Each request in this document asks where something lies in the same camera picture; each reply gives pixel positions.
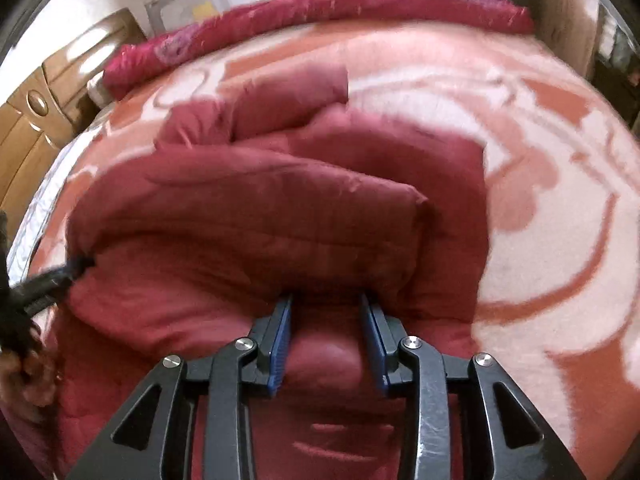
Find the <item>person's left hand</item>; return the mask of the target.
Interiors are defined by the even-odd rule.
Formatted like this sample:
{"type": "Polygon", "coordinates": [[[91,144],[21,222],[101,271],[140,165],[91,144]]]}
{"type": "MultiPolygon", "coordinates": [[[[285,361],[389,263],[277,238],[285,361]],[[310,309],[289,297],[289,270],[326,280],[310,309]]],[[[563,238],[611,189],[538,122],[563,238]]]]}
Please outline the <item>person's left hand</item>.
{"type": "Polygon", "coordinates": [[[1,349],[1,406],[26,422],[40,424],[55,399],[55,358],[43,347],[38,328],[30,330],[29,338],[35,347],[24,358],[1,349]]]}

